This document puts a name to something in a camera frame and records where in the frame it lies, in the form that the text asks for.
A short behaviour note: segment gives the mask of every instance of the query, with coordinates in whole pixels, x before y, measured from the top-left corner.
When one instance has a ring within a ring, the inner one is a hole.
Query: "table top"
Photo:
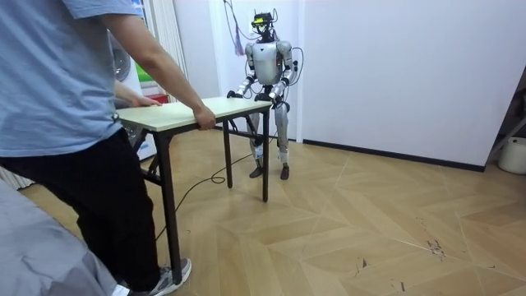
[[[203,99],[203,102],[217,118],[272,105],[271,102],[266,101],[225,97]],[[180,102],[154,107],[119,109],[117,113],[124,123],[131,123],[152,132],[162,132],[196,123],[191,109]]]

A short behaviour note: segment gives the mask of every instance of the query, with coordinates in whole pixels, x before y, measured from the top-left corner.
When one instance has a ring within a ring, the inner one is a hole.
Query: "black pants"
[[[123,129],[67,155],[2,158],[0,165],[45,186],[79,215],[89,249],[135,291],[159,281],[153,203]]]

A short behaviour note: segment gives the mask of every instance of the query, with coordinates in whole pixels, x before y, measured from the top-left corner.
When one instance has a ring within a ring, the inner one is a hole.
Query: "black metal table frame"
[[[228,188],[233,187],[232,180],[232,156],[230,153],[230,134],[239,136],[248,136],[245,133],[230,131],[228,128],[228,121],[230,119],[246,117],[252,113],[263,114],[263,201],[267,202],[269,199],[269,120],[270,120],[270,106],[260,107],[249,111],[234,113],[231,115],[218,117],[216,121],[223,123],[223,140],[224,140],[224,158],[227,173]],[[143,128],[139,138],[136,140],[133,149],[137,152],[144,142],[147,134],[154,136],[155,147],[157,148],[157,155],[155,156],[150,169],[143,169],[143,177],[145,180],[161,186],[163,194],[164,218],[166,222],[166,235],[168,238],[168,252],[170,255],[170,264],[172,266],[173,282],[180,284],[182,282],[181,271],[181,255],[179,253],[179,237],[178,237],[178,223],[175,212],[175,199],[173,192],[172,169],[170,166],[170,152],[169,146],[172,137],[193,130],[199,129],[199,125],[193,123],[183,127],[175,127],[162,132],[150,131]],[[156,173],[156,168],[159,166],[159,174]]]

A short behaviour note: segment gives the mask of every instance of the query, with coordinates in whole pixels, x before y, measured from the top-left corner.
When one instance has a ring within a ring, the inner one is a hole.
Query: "humanoid robot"
[[[298,62],[293,61],[292,46],[287,41],[278,39],[274,30],[274,19],[270,13],[261,13],[254,16],[252,27],[260,38],[254,44],[247,44],[245,54],[250,71],[247,78],[238,87],[238,90],[229,91],[229,98],[243,98],[251,86],[259,82],[263,88],[256,100],[266,100],[273,103],[275,123],[278,130],[279,160],[283,164],[281,179],[289,176],[288,166],[288,111],[290,105],[284,98],[285,90],[294,83],[298,71]],[[247,118],[247,130],[255,137],[250,140],[252,154],[256,159],[256,169],[250,174],[256,178],[263,173],[261,159],[262,140],[257,137],[260,114],[254,113]]]

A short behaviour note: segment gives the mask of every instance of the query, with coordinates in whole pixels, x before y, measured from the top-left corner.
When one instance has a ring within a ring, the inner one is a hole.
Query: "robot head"
[[[275,41],[274,18],[269,12],[256,14],[252,28],[261,36],[262,43]]]

